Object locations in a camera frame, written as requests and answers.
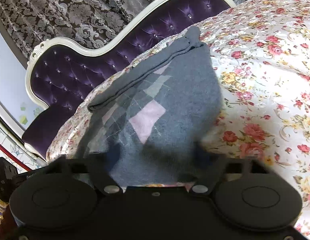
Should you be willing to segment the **grey argyle knit sweater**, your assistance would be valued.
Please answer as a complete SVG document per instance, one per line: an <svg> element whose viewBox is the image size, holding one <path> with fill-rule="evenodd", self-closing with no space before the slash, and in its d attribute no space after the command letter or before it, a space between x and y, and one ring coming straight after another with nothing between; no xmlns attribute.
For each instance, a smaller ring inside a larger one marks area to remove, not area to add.
<svg viewBox="0 0 310 240"><path fill-rule="evenodd" d="M75 156L100 154L123 187L199 178L208 165L199 143L222 108L210 50L199 36L190 27L96 95Z"/></svg>

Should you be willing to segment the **grey damask curtain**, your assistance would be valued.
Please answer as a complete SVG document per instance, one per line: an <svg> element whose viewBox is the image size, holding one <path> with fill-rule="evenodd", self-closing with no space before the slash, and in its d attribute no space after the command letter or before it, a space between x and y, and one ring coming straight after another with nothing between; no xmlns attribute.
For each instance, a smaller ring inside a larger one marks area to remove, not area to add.
<svg viewBox="0 0 310 240"><path fill-rule="evenodd" d="M101 48L153 1L0 0L0 22L27 59L40 42L58 36Z"/></svg>

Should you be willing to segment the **floral bedspread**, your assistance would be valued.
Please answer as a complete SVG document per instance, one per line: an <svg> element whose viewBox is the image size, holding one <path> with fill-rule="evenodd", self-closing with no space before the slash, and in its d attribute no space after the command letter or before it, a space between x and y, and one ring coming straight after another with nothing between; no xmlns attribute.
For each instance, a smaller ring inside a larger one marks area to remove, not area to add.
<svg viewBox="0 0 310 240"><path fill-rule="evenodd" d="M198 27L222 92L203 146L257 157L287 180L310 239L310 0L248 0Z"/></svg>

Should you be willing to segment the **purple tufted white-framed headboard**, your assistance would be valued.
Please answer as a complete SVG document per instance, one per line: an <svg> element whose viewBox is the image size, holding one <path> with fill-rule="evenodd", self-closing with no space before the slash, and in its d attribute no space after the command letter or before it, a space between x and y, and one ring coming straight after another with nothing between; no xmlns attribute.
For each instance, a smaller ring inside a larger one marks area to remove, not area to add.
<svg viewBox="0 0 310 240"><path fill-rule="evenodd" d="M164 38L231 7L233 0L155 0L102 48L88 49L66 37L38 44L27 63L25 86L43 112L22 135L25 148L44 157L95 87Z"/></svg>

